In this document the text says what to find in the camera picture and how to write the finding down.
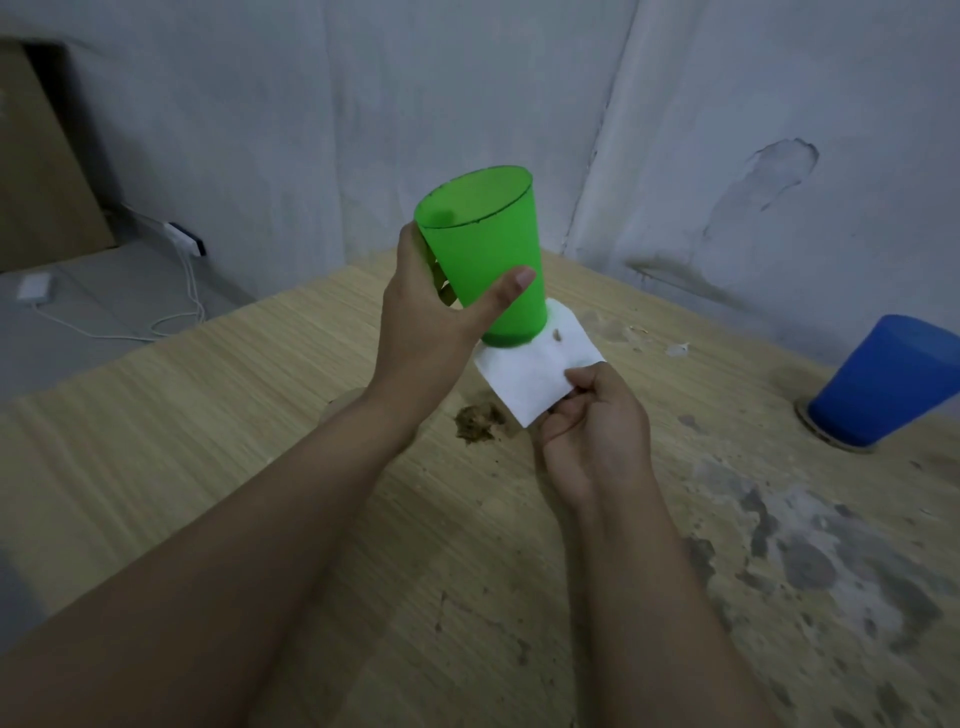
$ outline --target wall stain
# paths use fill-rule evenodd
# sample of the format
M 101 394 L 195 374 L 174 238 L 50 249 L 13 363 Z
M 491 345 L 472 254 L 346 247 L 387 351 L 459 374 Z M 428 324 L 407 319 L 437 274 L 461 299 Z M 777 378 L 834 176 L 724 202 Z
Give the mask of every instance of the wall stain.
M 654 255 L 653 257 L 627 258 L 623 264 L 645 278 L 666 283 L 698 298 L 720 303 L 737 311 L 744 311 L 748 307 L 730 291 L 713 285 L 700 271 L 679 260 Z
M 750 215 L 767 210 L 784 192 L 802 183 L 817 166 L 820 151 L 803 139 L 781 139 L 754 152 L 750 170 L 713 206 L 703 239 L 732 231 Z

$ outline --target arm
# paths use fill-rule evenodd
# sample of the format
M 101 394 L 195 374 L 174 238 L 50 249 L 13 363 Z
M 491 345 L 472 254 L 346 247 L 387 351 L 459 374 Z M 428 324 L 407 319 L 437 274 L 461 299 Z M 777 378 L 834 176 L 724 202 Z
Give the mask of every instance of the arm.
M 363 397 L 3 656 L 0 723 L 221 726 L 243 719 L 377 476 L 534 274 L 505 274 L 462 311 L 441 303 L 434 275 L 419 233 L 407 226 Z
M 660 495 L 646 412 L 606 363 L 542 426 L 543 455 L 583 539 L 604 724 L 778 726 L 712 613 Z

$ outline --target wooden table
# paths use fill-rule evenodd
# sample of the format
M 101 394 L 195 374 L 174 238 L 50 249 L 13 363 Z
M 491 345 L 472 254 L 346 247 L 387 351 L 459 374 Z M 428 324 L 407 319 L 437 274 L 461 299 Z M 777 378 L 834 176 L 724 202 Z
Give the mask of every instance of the wooden table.
M 366 384 L 392 270 L 383 255 L 16 402 L 0 424 L 0 534 L 44 608 Z M 792 408 L 819 367 L 568 260 L 547 255 L 544 273 L 646 404 L 694 565 L 786 721 L 960 724 L 960 429 L 931 419 L 874 454 L 834 449 Z M 686 356 L 666 354 L 683 342 Z M 529 436 L 456 438 L 454 416 L 489 401 L 471 368 L 385 473 L 254 724 L 589 722 L 576 549 Z

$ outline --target stain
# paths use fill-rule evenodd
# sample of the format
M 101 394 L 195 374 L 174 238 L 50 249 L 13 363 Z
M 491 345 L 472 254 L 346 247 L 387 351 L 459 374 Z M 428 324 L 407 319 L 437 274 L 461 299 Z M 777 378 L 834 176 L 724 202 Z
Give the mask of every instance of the stain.
M 722 596 L 713 596 L 710 599 L 713 613 L 720 621 L 720 626 L 728 635 L 733 631 L 733 618 L 730 616 L 730 603 Z
M 783 572 L 794 589 L 829 589 L 837 579 L 837 569 L 816 546 L 795 538 L 783 553 Z
M 926 467 L 936 477 L 954 488 L 960 488 L 960 462 L 939 452 L 931 452 L 926 457 Z
M 873 566 L 880 593 L 903 614 L 900 634 L 890 642 L 890 649 L 899 654 L 916 647 L 923 633 L 944 613 L 923 589 L 909 579 L 891 573 L 880 563 L 874 562 Z
M 703 231 L 705 241 L 736 231 L 770 207 L 784 192 L 802 183 L 820 160 L 820 151 L 803 139 L 781 139 L 758 150 L 746 174 L 731 184 L 713 206 Z
M 822 529 L 837 538 L 837 557 L 861 579 L 876 581 L 876 566 L 881 565 L 900 578 L 924 582 L 935 594 L 958 595 L 952 580 L 899 553 L 863 521 L 830 516 L 824 518 Z
M 740 500 L 740 507 L 744 511 L 756 513 L 759 516 L 759 522 L 750 537 L 750 555 L 764 559 L 767 556 L 767 539 L 777 532 L 777 519 L 770 515 L 756 487 Z
M 457 413 L 454 422 L 457 424 L 457 437 L 470 445 L 493 440 L 493 426 L 505 425 L 507 418 L 496 404 L 485 402 L 464 407 Z
M 783 683 L 776 680 L 770 681 L 770 692 L 772 692 L 785 707 L 793 708 L 793 700 L 790 699 L 790 693 Z
M 627 327 L 624 326 L 622 321 L 604 319 L 596 311 L 586 311 L 582 316 L 578 316 L 577 318 L 580 321 L 580 326 L 582 326 L 587 333 L 599 336 L 601 339 L 605 339 L 612 344 L 626 344 L 628 341 Z
M 742 500 L 756 488 L 753 480 L 723 465 L 716 455 L 713 455 L 712 459 L 697 463 L 693 468 L 693 477 L 714 496 L 732 497 L 737 501 Z
M 759 574 L 752 573 L 746 569 L 738 571 L 733 575 L 737 580 L 742 581 L 751 589 L 755 589 L 758 592 L 761 592 L 766 595 L 771 595 L 774 590 L 777 588 L 777 585 L 773 582 L 772 579 L 768 579 L 765 576 L 760 576 Z
M 521 667 L 525 667 L 530 663 L 530 643 L 517 637 L 516 644 L 520 648 L 520 654 L 516 656 L 516 663 Z
M 876 702 L 894 728 L 900 725 L 903 716 L 910 710 L 910 704 L 900 697 L 897 689 L 889 682 L 877 686 Z
M 666 348 L 666 355 L 676 358 L 678 356 L 686 356 L 690 353 L 690 343 L 683 342 L 682 344 L 671 344 Z
M 840 728 L 863 728 L 863 721 L 843 708 L 831 708 L 833 720 Z
M 697 579 L 706 587 L 710 578 L 716 573 L 716 569 L 710 563 L 716 555 L 713 543 L 708 539 L 687 536 L 684 538 L 684 548 L 686 549 L 686 558 L 690 560 L 690 566 L 693 567 Z
M 658 280 L 697 298 L 720 303 L 738 311 L 747 309 L 747 305 L 730 291 L 714 285 L 705 279 L 700 271 L 674 258 L 665 255 L 633 257 L 624 260 L 623 264 L 646 279 Z
M 695 418 L 693 415 L 681 415 L 677 418 L 677 421 L 684 427 L 689 427 L 698 435 L 707 434 L 707 431 L 697 424 L 697 418 Z
M 516 635 L 511 633 L 510 630 L 508 630 L 506 626 L 504 626 L 504 623 L 502 621 L 497 621 L 496 619 L 490 619 L 489 617 L 485 617 L 484 615 L 480 614 L 475 609 L 473 609 L 473 607 L 471 607 L 470 605 L 460 601 L 459 599 L 455 599 L 454 597 L 450 596 L 446 592 L 446 590 L 440 592 L 440 608 L 437 610 L 437 623 L 434 625 L 434 630 L 436 632 L 444 631 L 444 625 L 443 625 L 444 606 L 446 604 L 449 604 L 458 612 L 462 612 L 465 615 L 470 615 L 471 617 L 475 617 L 479 619 L 488 627 L 490 627 L 490 629 L 493 629 L 502 635 L 506 635 L 507 637 L 513 637 L 514 639 L 517 639 Z

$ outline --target charger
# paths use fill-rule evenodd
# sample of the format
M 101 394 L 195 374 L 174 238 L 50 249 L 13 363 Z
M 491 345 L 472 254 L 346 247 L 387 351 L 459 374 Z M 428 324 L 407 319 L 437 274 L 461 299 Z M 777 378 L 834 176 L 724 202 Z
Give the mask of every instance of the charger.
M 50 271 L 28 273 L 16 289 L 16 302 L 21 305 L 42 305 L 54 297 L 54 277 Z

